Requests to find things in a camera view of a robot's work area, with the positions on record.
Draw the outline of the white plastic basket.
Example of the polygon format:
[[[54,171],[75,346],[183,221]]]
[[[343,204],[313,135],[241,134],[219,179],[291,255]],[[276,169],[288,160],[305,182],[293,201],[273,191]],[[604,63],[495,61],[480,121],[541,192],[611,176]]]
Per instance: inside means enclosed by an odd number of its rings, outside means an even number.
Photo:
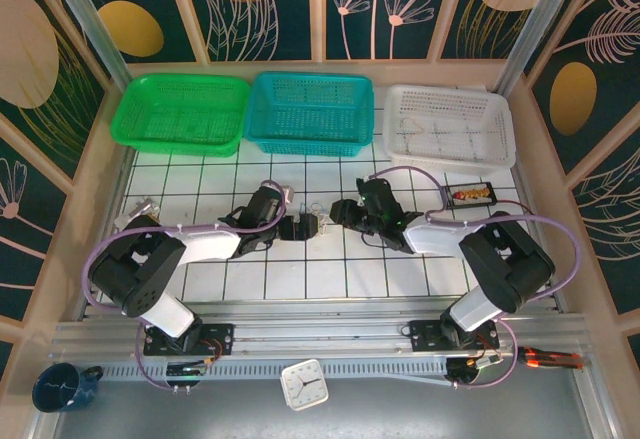
[[[382,138],[395,165],[484,176],[516,163],[508,102],[489,92],[394,85],[383,108]]]

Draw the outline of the black device with red pattern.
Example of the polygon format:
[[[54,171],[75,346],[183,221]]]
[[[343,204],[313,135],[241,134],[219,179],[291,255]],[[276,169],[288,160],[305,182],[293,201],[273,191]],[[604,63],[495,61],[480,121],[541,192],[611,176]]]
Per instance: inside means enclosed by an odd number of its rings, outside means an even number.
[[[446,208],[450,210],[494,206],[497,197],[490,182],[454,184],[444,187]]]

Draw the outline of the teal plastic basket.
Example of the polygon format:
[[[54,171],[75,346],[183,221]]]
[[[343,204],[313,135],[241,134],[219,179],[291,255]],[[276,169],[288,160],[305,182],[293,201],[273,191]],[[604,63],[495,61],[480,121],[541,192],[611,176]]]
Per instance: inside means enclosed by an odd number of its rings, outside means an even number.
[[[244,137],[269,154],[354,157],[372,141],[374,105],[365,76],[263,72],[251,86]]]

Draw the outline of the green plastic basket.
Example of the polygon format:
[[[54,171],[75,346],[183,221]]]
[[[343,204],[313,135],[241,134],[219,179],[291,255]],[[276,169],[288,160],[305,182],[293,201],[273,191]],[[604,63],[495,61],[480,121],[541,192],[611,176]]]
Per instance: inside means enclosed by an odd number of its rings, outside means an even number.
[[[250,86],[231,76],[155,73],[127,86],[113,140],[139,152],[230,157],[243,135]]]

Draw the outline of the clear acrylic block brass fitting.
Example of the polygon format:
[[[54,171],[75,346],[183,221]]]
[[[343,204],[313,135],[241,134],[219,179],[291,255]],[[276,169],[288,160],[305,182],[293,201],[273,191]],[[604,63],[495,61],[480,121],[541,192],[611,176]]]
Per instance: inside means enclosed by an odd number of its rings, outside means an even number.
[[[136,202],[134,205],[125,209],[115,220],[114,226],[117,230],[123,230],[134,219],[139,216],[150,216],[158,219],[160,206],[151,198],[144,198]]]

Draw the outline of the white square clock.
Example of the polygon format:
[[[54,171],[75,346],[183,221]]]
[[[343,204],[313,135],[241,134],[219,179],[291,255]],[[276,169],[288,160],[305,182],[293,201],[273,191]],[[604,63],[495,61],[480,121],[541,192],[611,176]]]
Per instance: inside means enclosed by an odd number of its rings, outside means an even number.
[[[320,362],[306,360],[284,368],[280,375],[286,405],[299,412],[329,399],[329,391]]]

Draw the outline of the small circuit board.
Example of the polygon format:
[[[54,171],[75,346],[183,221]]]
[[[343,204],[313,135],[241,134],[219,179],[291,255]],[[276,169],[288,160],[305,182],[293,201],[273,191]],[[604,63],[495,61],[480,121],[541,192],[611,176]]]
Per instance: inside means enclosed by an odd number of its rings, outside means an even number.
[[[167,377],[199,377],[208,372],[209,367],[203,363],[169,364],[166,367]]]
[[[500,354],[489,354],[470,358],[467,360],[467,365],[477,370],[481,370],[492,365],[499,364],[502,361],[503,358]]]

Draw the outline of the orange black pliers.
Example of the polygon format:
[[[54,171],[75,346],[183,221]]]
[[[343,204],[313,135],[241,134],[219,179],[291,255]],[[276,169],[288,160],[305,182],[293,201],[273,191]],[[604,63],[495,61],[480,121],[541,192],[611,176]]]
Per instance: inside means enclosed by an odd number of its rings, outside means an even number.
[[[519,346],[517,357],[520,363],[529,368],[582,370],[584,367],[582,357],[576,353]]]

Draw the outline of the dark blue mug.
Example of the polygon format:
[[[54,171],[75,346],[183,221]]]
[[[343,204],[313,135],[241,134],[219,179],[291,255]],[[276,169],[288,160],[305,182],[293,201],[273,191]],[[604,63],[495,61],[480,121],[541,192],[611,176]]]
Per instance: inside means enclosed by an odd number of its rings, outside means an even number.
[[[87,408],[95,399],[101,366],[82,369],[56,363],[44,370],[32,389],[33,405],[43,413],[61,413]]]

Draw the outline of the aluminium rail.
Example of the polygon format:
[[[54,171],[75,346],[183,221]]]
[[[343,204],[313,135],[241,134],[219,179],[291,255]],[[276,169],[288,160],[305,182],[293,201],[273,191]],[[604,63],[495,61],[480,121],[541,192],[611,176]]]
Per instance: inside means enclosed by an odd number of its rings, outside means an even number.
[[[193,303],[206,323],[235,327],[232,354],[239,358],[375,357],[408,354],[411,345],[401,333],[411,320],[436,319],[449,297],[249,300]],[[48,348],[51,360],[68,362],[124,361],[132,358],[136,321],[92,306],[79,322],[61,322]],[[499,328],[503,346],[514,331],[524,345],[541,349],[589,349],[584,318],[561,313],[543,299],[505,318]]]

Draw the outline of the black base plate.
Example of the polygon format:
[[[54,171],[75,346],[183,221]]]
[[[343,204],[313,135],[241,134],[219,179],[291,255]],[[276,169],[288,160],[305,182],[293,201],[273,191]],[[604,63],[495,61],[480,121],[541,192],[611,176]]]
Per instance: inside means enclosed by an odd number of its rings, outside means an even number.
[[[204,324],[173,338],[157,327],[145,330],[143,355],[146,357],[226,356],[232,352],[232,324]]]
[[[481,351],[484,348],[500,348],[496,324],[491,320],[472,331],[464,331],[453,323],[440,320],[414,320],[410,321],[408,326],[414,352]]]

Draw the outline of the aluminium frame post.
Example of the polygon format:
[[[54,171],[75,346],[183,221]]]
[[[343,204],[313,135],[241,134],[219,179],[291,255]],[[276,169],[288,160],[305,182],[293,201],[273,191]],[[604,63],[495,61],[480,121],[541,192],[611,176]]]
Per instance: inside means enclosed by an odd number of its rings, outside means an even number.
[[[91,0],[66,0],[76,19],[83,26],[88,39],[109,71],[114,84],[124,92],[132,75],[100,19]]]
[[[538,0],[509,53],[493,92],[508,98],[565,0]]]

